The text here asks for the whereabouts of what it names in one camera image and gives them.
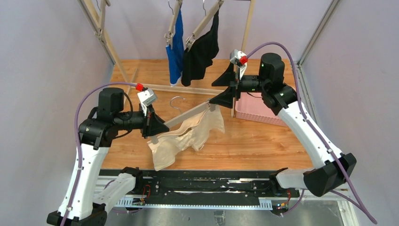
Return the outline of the beige hanger with cream underwear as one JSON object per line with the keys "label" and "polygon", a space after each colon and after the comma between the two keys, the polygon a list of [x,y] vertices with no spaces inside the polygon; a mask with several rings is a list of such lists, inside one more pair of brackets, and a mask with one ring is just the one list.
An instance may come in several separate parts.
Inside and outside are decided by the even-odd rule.
{"label": "beige hanger with cream underwear", "polygon": [[192,109],[190,109],[190,110],[188,110],[188,111],[186,111],[186,112],[184,112],[184,113],[182,113],[182,114],[180,114],[180,115],[178,115],[178,116],[166,121],[164,123],[164,125],[166,125],[168,128],[172,128],[175,125],[177,125],[179,123],[182,123],[186,119],[191,118],[191,117],[193,117],[193,116],[195,116],[195,115],[197,115],[197,114],[199,114],[199,113],[201,113],[201,112],[203,112],[205,110],[213,111],[215,109],[216,109],[216,105],[215,104],[211,104],[208,101],[206,101],[206,102],[203,102],[203,103],[195,106],[194,108],[192,108]]}

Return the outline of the cream underwear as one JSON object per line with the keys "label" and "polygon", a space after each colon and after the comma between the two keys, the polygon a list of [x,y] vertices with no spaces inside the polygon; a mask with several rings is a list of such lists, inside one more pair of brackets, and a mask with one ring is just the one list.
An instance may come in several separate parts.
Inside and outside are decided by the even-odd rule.
{"label": "cream underwear", "polygon": [[148,141],[154,169],[159,171],[169,167],[176,161],[176,155],[189,147],[196,152],[202,149],[213,129],[225,132],[224,119],[219,106],[184,120],[177,130],[157,136],[157,143]]}

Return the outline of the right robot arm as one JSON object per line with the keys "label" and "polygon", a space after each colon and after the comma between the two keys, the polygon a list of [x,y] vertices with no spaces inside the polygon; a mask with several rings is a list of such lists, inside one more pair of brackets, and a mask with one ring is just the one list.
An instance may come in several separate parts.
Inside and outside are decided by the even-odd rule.
{"label": "right robot arm", "polygon": [[321,197],[348,183],[355,165],[353,154],[344,154],[335,146],[298,100],[296,91],[284,82],[285,64],[280,55],[266,53],[261,57],[258,75],[246,75],[247,55],[239,50],[230,54],[230,64],[212,86],[225,87],[210,99],[211,104],[232,108],[242,93],[260,93],[263,103],[293,131],[311,159],[311,169],[283,168],[272,174],[272,191],[300,188]]}

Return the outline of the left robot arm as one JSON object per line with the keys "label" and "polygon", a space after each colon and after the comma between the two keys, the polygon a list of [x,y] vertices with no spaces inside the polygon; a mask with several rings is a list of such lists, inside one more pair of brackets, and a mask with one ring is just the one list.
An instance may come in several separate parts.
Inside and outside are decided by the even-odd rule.
{"label": "left robot arm", "polygon": [[157,96],[151,88],[136,84],[139,109],[124,111],[123,89],[98,89],[98,104],[81,123],[76,122],[76,161],[65,198],[58,210],[48,214],[47,223],[53,226],[103,226],[108,214],[129,192],[144,189],[143,172],[125,167],[100,194],[95,194],[101,166],[113,140],[120,132],[140,131],[148,138],[168,132],[169,127],[155,113]]}

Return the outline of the black underwear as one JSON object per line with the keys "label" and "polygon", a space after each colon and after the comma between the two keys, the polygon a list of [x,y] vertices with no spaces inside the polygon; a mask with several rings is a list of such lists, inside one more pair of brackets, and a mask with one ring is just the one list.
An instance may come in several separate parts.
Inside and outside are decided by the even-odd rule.
{"label": "black underwear", "polygon": [[218,28],[219,12],[216,12],[210,30],[184,51],[181,83],[185,87],[190,86],[192,80],[202,80],[206,69],[213,64],[219,52]]}

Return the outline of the blue underwear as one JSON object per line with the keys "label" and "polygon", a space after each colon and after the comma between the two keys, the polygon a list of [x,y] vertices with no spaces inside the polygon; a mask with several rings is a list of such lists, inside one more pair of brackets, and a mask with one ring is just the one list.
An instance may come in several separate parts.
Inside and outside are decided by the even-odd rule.
{"label": "blue underwear", "polygon": [[172,46],[166,46],[169,66],[169,83],[172,87],[176,86],[182,77],[184,55],[183,34],[182,13],[181,10],[179,10],[175,24],[175,34],[172,38]]}

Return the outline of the beige hanger with black underwear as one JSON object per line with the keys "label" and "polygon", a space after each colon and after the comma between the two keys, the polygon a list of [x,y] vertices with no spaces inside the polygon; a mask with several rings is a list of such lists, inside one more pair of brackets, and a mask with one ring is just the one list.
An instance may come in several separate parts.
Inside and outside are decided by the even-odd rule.
{"label": "beige hanger with black underwear", "polygon": [[210,20],[214,17],[216,12],[219,11],[221,6],[224,4],[224,0],[217,0],[216,3],[208,10],[206,11],[205,9],[205,16],[199,23],[199,25],[194,29],[192,34],[186,39],[186,48],[188,50],[191,49],[192,45],[194,42],[199,38],[201,32],[204,30],[204,28],[207,26],[207,24],[210,22]]}

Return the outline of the beige hanger with blue underwear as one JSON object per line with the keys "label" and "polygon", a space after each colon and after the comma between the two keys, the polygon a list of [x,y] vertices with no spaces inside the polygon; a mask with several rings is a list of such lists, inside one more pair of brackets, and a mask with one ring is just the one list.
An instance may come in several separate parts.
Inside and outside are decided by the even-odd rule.
{"label": "beige hanger with blue underwear", "polygon": [[168,0],[168,7],[172,11],[172,17],[169,23],[168,31],[165,33],[166,44],[171,48],[173,47],[173,36],[175,34],[176,21],[178,17],[178,13],[181,9],[183,0],[176,0],[174,6],[171,6],[170,0]]}

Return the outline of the empty beige clip hanger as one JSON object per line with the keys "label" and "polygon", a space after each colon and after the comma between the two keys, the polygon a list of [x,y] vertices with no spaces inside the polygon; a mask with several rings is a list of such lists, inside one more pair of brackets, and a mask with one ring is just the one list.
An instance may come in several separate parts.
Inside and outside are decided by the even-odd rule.
{"label": "empty beige clip hanger", "polygon": [[96,36],[99,41],[105,43],[105,38],[104,38],[104,25],[105,25],[105,14],[106,14],[106,7],[109,7],[111,5],[109,0],[101,0],[100,4],[97,3],[97,8],[99,10],[99,17],[98,17],[98,26],[96,29]]}

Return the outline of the pink plastic basket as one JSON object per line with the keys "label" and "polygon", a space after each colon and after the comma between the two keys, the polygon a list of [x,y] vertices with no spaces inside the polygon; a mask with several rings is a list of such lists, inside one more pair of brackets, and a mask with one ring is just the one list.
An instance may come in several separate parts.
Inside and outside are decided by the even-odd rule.
{"label": "pink plastic basket", "polygon": [[236,118],[287,127],[262,100],[261,93],[241,93],[235,105]]}

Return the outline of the wooden clothes rack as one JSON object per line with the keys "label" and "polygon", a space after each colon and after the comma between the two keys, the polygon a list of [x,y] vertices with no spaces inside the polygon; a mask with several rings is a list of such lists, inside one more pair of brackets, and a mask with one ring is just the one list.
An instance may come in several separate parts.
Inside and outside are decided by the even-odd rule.
{"label": "wooden clothes rack", "polygon": [[[252,16],[255,8],[255,3],[256,0],[247,0],[250,2],[249,4],[249,9],[247,12],[247,20],[246,20],[246,26],[245,26],[245,31],[242,39],[242,44],[241,44],[241,50],[245,50],[246,45],[247,45],[247,38],[250,30],[250,25],[252,21]],[[98,40],[96,36],[96,29],[98,26],[98,12],[95,9],[93,3],[91,0],[78,0],[77,1],[83,10],[84,15],[86,16],[87,20],[89,21],[91,27],[94,30],[94,35],[96,39]],[[134,82],[136,79],[136,74],[137,71],[129,77],[126,73],[126,70],[117,54],[117,51],[115,50],[111,38],[109,37],[106,29],[104,28],[104,38],[105,38],[105,43],[99,41],[100,45],[102,46],[103,50],[105,51],[106,55],[110,59],[111,63],[113,65],[116,65],[124,79],[125,82],[128,82],[129,84]],[[189,88],[189,87],[179,87],[177,86],[176,88],[173,88],[171,86],[167,85],[155,85],[155,84],[146,84],[146,86],[152,88],[155,91],[164,91],[164,92],[173,92],[173,93],[184,93],[184,94],[196,94],[196,95],[216,95],[221,93],[221,90],[216,90],[216,89],[203,89],[203,88]]]}

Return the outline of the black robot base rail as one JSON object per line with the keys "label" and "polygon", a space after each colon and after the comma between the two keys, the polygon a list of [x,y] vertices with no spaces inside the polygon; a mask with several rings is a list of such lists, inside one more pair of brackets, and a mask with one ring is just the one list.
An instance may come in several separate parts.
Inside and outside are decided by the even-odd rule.
{"label": "black robot base rail", "polygon": [[101,169],[81,176],[76,203],[109,203],[109,208],[198,210],[288,210],[311,195],[282,188],[275,171]]}

